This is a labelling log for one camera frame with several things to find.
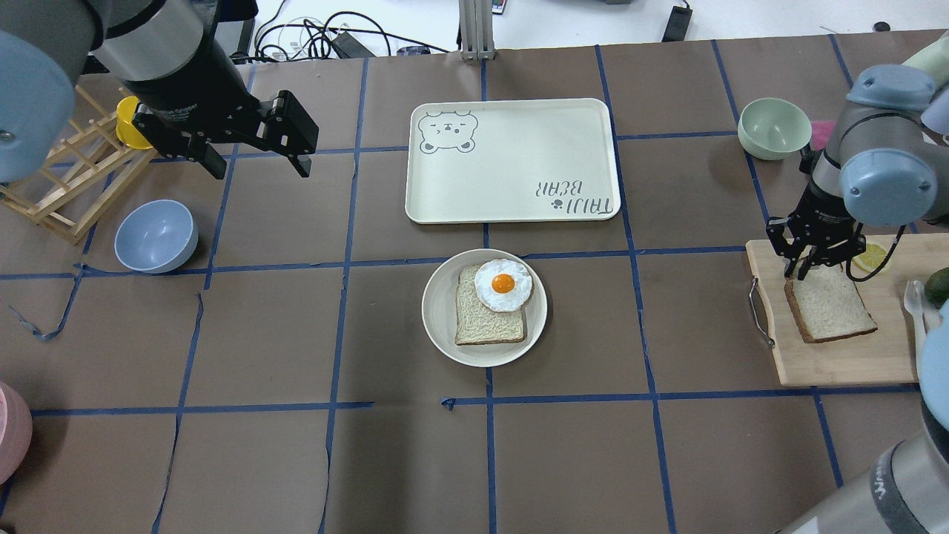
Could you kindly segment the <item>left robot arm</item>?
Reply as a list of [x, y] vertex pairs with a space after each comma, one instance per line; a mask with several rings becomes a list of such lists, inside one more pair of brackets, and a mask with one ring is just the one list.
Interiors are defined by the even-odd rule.
[[311, 173], [318, 125], [291, 91], [254, 97], [190, 1], [4, 1], [2, 180], [33, 175], [73, 115], [92, 56], [139, 104], [132, 124], [166, 158], [217, 179], [217, 143], [244, 143]]

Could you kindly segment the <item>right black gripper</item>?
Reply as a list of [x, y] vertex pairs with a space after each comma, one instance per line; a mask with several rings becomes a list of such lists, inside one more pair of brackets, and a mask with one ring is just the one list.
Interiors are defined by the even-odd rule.
[[[792, 233], [791, 241], [785, 237], [787, 230]], [[844, 200], [817, 185], [804, 189], [788, 217], [769, 217], [766, 233], [774, 253], [787, 260], [786, 278], [793, 277], [801, 254], [798, 280], [804, 280], [817, 265], [850, 263], [867, 250], [867, 239], [857, 232], [856, 220], [845, 209]]]

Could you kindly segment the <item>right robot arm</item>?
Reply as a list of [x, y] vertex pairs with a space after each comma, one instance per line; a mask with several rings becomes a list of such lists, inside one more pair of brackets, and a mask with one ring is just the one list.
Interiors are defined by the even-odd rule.
[[[824, 149], [804, 156], [810, 180], [796, 209], [774, 217], [773, 249], [790, 262], [789, 283], [814, 265], [864, 252], [863, 225], [947, 225], [947, 148], [923, 129], [947, 132], [947, 37], [900, 65], [874, 65], [853, 83]], [[787, 533], [947, 531], [947, 305], [939, 325], [916, 331], [922, 430], [830, 494]]]

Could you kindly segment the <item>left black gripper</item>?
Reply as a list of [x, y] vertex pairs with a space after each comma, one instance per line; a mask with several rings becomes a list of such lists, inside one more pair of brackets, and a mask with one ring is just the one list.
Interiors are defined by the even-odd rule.
[[129, 81], [128, 89], [142, 104], [133, 113], [133, 127], [166, 158], [183, 156], [224, 179], [227, 163], [208, 141], [246, 134], [257, 139], [255, 148], [284, 156], [299, 176], [311, 176], [319, 126], [289, 90], [267, 101], [252, 96], [216, 40], [203, 39], [175, 72]]

